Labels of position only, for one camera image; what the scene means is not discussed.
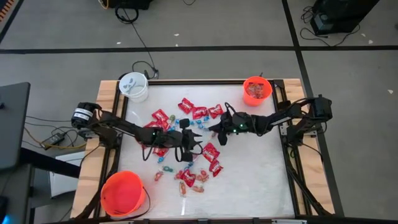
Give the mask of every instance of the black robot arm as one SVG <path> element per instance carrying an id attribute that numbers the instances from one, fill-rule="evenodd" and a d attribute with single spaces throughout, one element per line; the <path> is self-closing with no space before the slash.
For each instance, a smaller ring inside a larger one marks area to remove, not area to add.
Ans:
<path id="1" fill-rule="evenodd" d="M 93 131 L 99 136 L 100 143 L 110 148 L 116 148 L 119 144 L 118 132 L 120 132 L 133 136 L 138 143 L 150 147 L 151 150 L 153 147 L 175 148 L 175 157 L 179 162 L 191 162 L 194 154 L 201 154 L 192 152 L 196 145 L 200 146 L 201 142 L 194 140 L 194 137 L 200 135 L 193 133 L 190 129 L 185 129 L 186 127 L 182 132 L 163 131 L 162 128 L 143 128 L 118 118 L 108 111 L 103 111 L 100 105 L 95 103 L 79 103 L 72 116 L 72 126 Z M 177 149 L 180 149 L 181 159 L 178 158 Z"/>
<path id="2" fill-rule="evenodd" d="M 221 121 L 209 127 L 209 130 L 218 133 L 218 140 L 224 146 L 227 142 L 227 134 L 254 133 L 262 136 L 278 124 L 301 118 L 298 124 L 287 128 L 287 140 L 289 143 L 293 143 L 302 140 L 304 133 L 313 130 L 316 124 L 332 118 L 330 105 L 331 100 L 320 95 L 315 98 L 298 100 L 288 105 L 284 110 L 277 111 L 269 116 L 258 116 L 236 112 L 229 103 L 225 103 L 226 112 L 221 115 Z M 302 111 L 303 106 L 309 107 L 308 113 Z"/>

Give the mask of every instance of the white tabletop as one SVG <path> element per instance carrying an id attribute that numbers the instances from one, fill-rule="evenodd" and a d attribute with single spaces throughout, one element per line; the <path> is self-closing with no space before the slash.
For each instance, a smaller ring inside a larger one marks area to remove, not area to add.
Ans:
<path id="1" fill-rule="evenodd" d="M 186 97 L 195 106 L 208 108 L 224 102 L 230 103 L 236 111 L 249 114 L 270 115 L 275 112 L 272 97 L 261 106 L 249 107 L 243 102 L 241 85 L 181 85 L 150 86 L 149 97 L 142 103 L 129 101 L 126 120 L 143 126 L 154 121 L 151 114 L 162 109 L 170 116 L 192 118 L 186 115 L 177 104 Z M 207 127 L 220 121 L 220 117 L 211 119 Z M 216 177 L 210 174 L 209 181 L 204 183 L 205 192 L 197 193 L 187 189 L 185 198 L 180 196 L 175 172 L 165 174 L 158 182 L 154 181 L 155 173 L 162 166 L 169 166 L 175 171 L 183 169 L 187 162 L 177 162 L 174 149 L 158 164 L 158 157 L 152 154 L 148 161 L 142 160 L 140 145 L 130 136 L 124 135 L 119 161 L 119 170 L 130 170 L 140 176 L 151 199 L 150 212 L 143 218 L 271 218 L 292 217 L 294 210 L 285 169 L 282 146 L 277 128 L 263 137 L 255 134 L 228 136 L 228 143 L 220 146 L 217 138 L 211 138 L 210 132 L 189 127 L 194 133 L 202 134 L 198 140 L 210 141 L 221 152 L 218 160 L 224 169 Z M 191 172 L 208 172 L 210 163 L 203 157 L 195 161 Z M 133 215 L 144 212 L 148 200 Z"/>

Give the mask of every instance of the orange bucket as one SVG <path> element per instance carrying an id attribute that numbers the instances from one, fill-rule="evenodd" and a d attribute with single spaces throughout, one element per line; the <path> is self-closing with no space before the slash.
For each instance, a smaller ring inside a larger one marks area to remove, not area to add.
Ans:
<path id="1" fill-rule="evenodd" d="M 113 174 L 101 190 L 101 206 L 112 217 L 123 217 L 137 210 L 145 201 L 139 176 L 131 171 Z"/>
<path id="2" fill-rule="evenodd" d="M 246 92 L 246 88 L 248 87 L 249 83 L 257 83 L 257 84 L 264 84 L 263 87 L 263 95 L 264 97 L 261 99 L 256 99 L 250 96 Z M 262 77 L 250 77 L 243 83 L 243 101 L 245 104 L 249 106 L 258 106 L 260 105 L 266 98 L 268 98 L 272 94 L 272 86 L 265 78 Z"/>

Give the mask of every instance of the gray floor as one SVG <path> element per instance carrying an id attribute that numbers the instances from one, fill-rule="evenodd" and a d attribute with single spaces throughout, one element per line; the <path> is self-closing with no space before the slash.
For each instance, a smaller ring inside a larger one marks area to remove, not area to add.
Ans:
<path id="1" fill-rule="evenodd" d="M 314 1 L 288 2 L 298 34 L 304 27 L 302 8 Z M 397 10 L 397 1 L 381 0 L 361 30 L 343 45 L 367 46 L 369 40 L 372 45 L 397 45 Z M 136 27 L 149 47 L 292 45 L 284 9 L 276 0 L 197 0 L 191 7 L 181 0 L 155 0 L 148 11 L 141 11 Z M 333 44 L 342 37 L 331 35 L 327 41 Z M 300 45 L 321 45 L 298 39 Z M 113 11 L 102 10 L 95 0 L 25 0 L 0 44 L 0 49 L 108 47 L 142 45 L 131 26 L 121 24 Z M 301 78 L 295 53 L 288 51 L 154 52 L 152 56 L 164 79 L 246 78 L 261 72 L 268 78 Z M 394 147 L 398 52 L 303 52 L 303 57 L 314 93 L 333 100 L 334 118 L 328 123 L 326 140 L 345 215 L 398 220 Z M 78 102 L 95 101 L 100 80 L 131 71 L 136 60 L 149 61 L 148 54 L 3 54 L 0 85 L 30 82 L 29 115 L 69 119 Z M 41 139 L 51 131 L 27 127 Z M 71 150 L 40 152 L 56 156 Z M 40 171 L 36 176 L 40 191 L 35 204 L 44 205 L 49 202 L 48 177 Z M 70 194 L 38 208 L 35 223 L 59 221 L 72 200 Z"/>

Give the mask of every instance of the white bucket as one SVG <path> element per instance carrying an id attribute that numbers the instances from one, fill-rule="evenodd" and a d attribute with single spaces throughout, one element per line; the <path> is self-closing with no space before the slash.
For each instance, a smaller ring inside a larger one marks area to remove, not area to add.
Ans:
<path id="1" fill-rule="evenodd" d="M 120 92 L 135 103 L 148 97 L 148 80 L 139 72 L 127 73 L 119 82 Z"/>

